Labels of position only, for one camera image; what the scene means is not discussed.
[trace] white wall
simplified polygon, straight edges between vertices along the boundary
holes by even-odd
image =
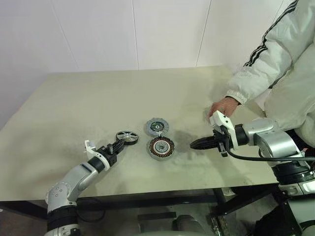
[[[291,0],[0,0],[0,128],[50,72],[227,64]]]

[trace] circular metal part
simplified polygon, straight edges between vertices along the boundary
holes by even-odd
[[[139,136],[132,131],[120,131],[116,134],[116,140],[124,140],[125,145],[134,145],[138,142]]]
[[[173,141],[166,137],[157,137],[152,139],[149,143],[150,155],[158,161],[170,159],[174,149]]]
[[[152,136],[162,136],[168,132],[169,125],[162,118],[152,118],[147,122],[147,131]]]

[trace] person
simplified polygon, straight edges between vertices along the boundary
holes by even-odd
[[[315,147],[315,0],[295,0],[271,25],[262,44],[229,82],[226,97],[208,115],[231,116],[240,104],[271,89],[264,102],[300,149]]]

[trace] jacket sleeve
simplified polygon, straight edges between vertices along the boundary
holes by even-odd
[[[226,96],[241,104],[255,99],[280,79],[312,43],[315,0],[295,0],[267,30],[262,44],[229,82]]]

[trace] table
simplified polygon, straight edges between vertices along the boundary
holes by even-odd
[[[0,132],[0,201],[42,200],[69,169],[87,161],[84,140],[96,147],[131,130],[139,142],[124,149],[82,196],[111,196],[275,183],[267,163],[222,158],[217,149],[189,143],[212,135],[205,119],[224,96],[231,72],[224,66],[50,74]],[[245,106],[234,124],[256,118]],[[145,123],[163,118],[175,143],[172,159],[147,152]],[[238,154],[257,156],[244,146]]]

